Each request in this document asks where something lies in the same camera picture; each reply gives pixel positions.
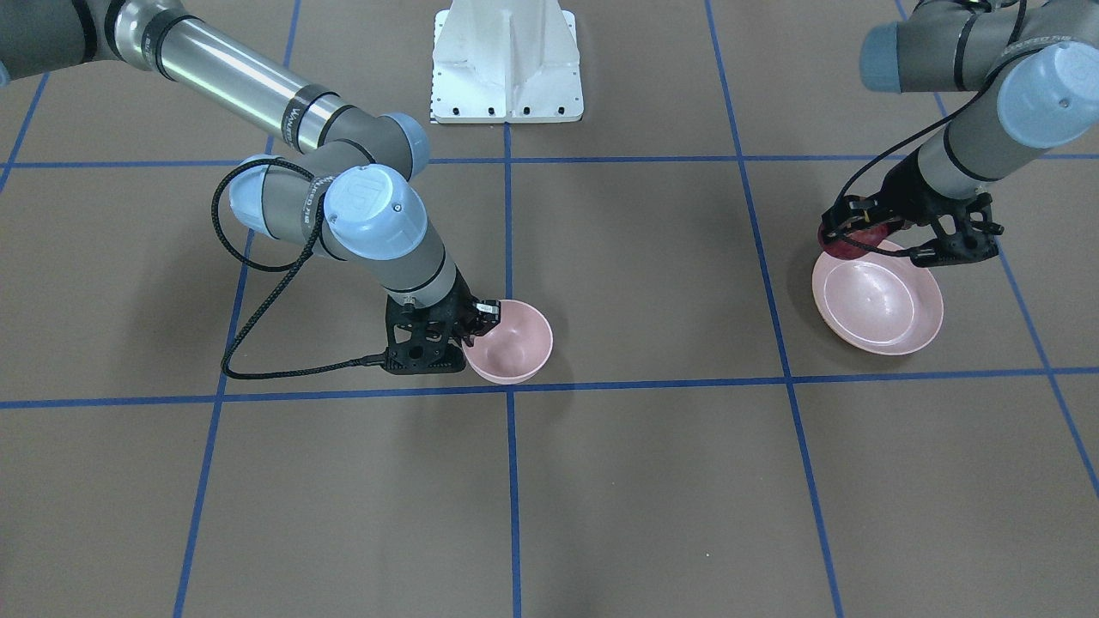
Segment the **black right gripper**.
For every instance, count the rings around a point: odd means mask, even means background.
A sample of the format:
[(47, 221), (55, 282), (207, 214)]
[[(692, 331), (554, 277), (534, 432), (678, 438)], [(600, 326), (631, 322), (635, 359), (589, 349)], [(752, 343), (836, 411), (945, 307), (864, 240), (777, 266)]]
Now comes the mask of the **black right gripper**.
[(500, 323), (501, 305), (497, 299), (478, 298), (464, 280), (460, 271), (455, 271), (451, 289), (434, 305), (417, 306), (406, 312), (406, 306), (393, 298), (387, 301), (387, 331), (393, 329), (411, 332), (418, 324), (443, 322), (435, 327), (440, 336), (463, 336), (464, 344), (474, 344), (478, 336), (487, 336)]

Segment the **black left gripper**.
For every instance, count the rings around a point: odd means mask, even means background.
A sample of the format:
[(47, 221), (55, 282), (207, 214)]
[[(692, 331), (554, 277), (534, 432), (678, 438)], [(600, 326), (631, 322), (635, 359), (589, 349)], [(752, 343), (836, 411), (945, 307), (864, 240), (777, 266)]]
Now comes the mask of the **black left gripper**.
[(919, 168), (918, 153), (899, 161), (874, 196), (844, 196), (821, 216), (822, 244), (848, 238), (862, 244), (880, 244), (893, 232), (893, 216), (914, 227), (930, 227), (950, 212), (956, 200), (935, 191)]

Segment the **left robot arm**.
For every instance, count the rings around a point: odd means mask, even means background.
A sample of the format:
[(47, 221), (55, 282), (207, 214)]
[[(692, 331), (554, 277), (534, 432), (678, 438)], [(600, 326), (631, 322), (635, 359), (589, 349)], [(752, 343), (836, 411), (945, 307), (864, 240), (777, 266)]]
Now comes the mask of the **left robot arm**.
[(989, 188), (1096, 124), (1096, 3), (920, 1), (902, 22), (873, 27), (862, 82), (877, 93), (972, 93), (915, 140), (919, 147), (868, 197), (841, 189), (817, 238), (832, 257), (882, 250), (910, 227), (933, 238), (920, 264), (993, 257), (1002, 227)]

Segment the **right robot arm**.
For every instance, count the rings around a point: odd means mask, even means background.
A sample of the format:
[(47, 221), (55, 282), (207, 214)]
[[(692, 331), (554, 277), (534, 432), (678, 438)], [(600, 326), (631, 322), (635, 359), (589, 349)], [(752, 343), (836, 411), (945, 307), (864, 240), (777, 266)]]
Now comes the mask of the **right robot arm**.
[(287, 148), (225, 185), (244, 227), (366, 267), (413, 336), (470, 344), (498, 325), (500, 305), (471, 294), (412, 188), (429, 158), (412, 117), (373, 115), (181, 1), (4, 1), (3, 82), (98, 60), (179, 82)]

